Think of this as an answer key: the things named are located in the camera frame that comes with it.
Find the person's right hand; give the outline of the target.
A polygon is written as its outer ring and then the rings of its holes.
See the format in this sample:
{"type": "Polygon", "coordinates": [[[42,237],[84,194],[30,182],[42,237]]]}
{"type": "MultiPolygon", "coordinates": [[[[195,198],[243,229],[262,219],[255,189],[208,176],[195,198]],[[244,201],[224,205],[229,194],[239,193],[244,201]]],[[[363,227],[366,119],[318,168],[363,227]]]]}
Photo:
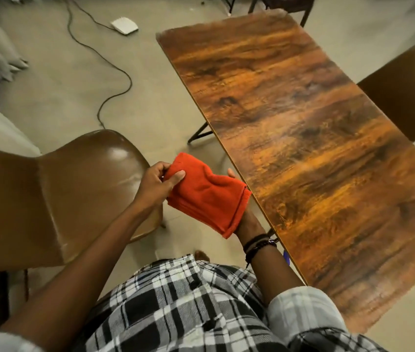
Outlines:
{"type": "Polygon", "coordinates": [[[234,233],[242,247],[246,247],[247,243],[252,239],[266,234],[266,231],[251,210],[250,200],[247,202],[243,216],[234,233]]]}

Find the person's left hand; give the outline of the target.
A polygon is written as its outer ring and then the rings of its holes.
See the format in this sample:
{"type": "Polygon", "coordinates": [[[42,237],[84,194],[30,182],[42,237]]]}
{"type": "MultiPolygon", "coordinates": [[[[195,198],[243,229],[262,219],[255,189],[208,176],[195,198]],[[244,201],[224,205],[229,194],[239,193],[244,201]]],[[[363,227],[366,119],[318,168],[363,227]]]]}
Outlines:
{"type": "Polygon", "coordinates": [[[171,191],[165,191],[162,184],[163,176],[170,166],[169,163],[159,161],[146,170],[133,201],[138,211],[150,213],[169,196],[171,191]]]}

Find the orange cloth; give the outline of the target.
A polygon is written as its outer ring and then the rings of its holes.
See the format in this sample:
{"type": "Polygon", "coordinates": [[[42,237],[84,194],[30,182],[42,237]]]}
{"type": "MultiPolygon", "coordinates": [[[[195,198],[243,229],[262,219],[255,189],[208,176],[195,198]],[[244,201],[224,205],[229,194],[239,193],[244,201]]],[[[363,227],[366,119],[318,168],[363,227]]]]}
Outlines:
{"type": "Polygon", "coordinates": [[[228,239],[238,228],[251,197],[246,183],[214,174],[208,165],[188,153],[176,156],[164,180],[179,171],[185,171],[185,177],[172,189],[168,205],[228,239]]]}

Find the person's right forearm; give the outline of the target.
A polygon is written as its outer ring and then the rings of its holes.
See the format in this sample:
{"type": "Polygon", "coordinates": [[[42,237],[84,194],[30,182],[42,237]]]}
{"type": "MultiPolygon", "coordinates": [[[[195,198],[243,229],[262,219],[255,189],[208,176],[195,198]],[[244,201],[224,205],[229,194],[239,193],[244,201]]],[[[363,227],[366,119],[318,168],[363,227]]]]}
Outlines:
{"type": "Polygon", "coordinates": [[[246,262],[253,269],[266,306],[281,293],[305,286],[273,242],[262,240],[255,243],[246,253],[246,262]]]}

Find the person's left forearm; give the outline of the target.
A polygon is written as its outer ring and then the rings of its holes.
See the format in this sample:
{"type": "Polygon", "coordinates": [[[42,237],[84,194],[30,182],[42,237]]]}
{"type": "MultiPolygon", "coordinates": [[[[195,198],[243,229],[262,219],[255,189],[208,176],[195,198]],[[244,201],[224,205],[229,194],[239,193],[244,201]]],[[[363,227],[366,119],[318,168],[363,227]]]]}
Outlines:
{"type": "Polygon", "coordinates": [[[137,228],[162,202],[135,200],[49,283],[0,327],[47,352],[66,350],[84,326],[137,228]]]}

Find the black metal table leg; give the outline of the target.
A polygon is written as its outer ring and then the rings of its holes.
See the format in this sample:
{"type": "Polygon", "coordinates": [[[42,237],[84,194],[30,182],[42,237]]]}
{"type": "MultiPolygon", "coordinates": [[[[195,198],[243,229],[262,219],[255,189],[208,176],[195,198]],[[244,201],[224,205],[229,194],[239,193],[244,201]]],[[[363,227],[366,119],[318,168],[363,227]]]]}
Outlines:
{"type": "Polygon", "coordinates": [[[207,128],[210,128],[208,122],[205,122],[187,141],[187,145],[190,145],[193,141],[201,139],[203,137],[213,134],[212,130],[205,131],[207,128]]]}

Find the glossy brown leather chair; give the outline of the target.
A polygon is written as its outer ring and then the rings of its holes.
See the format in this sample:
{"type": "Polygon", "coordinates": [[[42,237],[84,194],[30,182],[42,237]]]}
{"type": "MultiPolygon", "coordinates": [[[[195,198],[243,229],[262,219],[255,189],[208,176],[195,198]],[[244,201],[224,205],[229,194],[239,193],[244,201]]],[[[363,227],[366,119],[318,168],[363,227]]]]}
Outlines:
{"type": "Polygon", "coordinates": [[[149,167],[112,130],[34,158],[0,151],[0,271],[68,264],[134,200],[149,167]]]}

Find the black white plaid shirt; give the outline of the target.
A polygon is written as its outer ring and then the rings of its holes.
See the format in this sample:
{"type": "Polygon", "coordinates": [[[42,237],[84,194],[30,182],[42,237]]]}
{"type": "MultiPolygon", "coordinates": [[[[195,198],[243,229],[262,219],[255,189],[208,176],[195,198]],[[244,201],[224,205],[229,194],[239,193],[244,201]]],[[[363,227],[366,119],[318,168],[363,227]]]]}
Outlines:
{"type": "MultiPolygon", "coordinates": [[[[287,290],[269,306],[252,271],[193,254],[141,268],[91,309],[77,352],[388,352],[351,333],[322,290],[287,290]]],[[[0,332],[0,352],[44,352],[0,332]]]]}

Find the white flat floor device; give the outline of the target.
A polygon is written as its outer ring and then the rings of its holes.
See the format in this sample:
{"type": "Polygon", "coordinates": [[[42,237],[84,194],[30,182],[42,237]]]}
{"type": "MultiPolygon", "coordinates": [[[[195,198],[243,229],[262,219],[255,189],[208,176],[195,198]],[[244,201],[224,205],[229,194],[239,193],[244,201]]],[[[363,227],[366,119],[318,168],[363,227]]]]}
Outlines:
{"type": "Polygon", "coordinates": [[[111,26],[122,35],[130,35],[139,30],[138,25],[127,17],[120,17],[112,21],[111,26]]]}

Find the dark chair with metal legs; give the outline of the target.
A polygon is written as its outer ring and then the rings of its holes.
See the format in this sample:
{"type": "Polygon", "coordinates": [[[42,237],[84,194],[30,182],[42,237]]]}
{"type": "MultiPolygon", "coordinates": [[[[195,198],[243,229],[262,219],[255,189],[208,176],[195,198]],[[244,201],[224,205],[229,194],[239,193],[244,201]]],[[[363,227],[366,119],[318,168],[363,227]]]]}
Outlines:
{"type": "MultiPolygon", "coordinates": [[[[283,9],[288,13],[304,12],[300,26],[305,27],[315,0],[260,0],[266,9],[283,9]]],[[[252,0],[248,13],[253,13],[258,0],[252,0]]]]}

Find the brown wooden chair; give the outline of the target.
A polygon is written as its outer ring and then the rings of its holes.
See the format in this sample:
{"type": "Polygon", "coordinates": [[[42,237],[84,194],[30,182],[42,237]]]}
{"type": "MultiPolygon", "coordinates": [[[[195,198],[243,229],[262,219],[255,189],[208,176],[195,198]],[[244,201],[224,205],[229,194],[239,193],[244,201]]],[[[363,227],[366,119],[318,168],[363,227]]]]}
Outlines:
{"type": "Polygon", "coordinates": [[[415,45],[357,83],[412,142],[415,142],[415,45]]]}

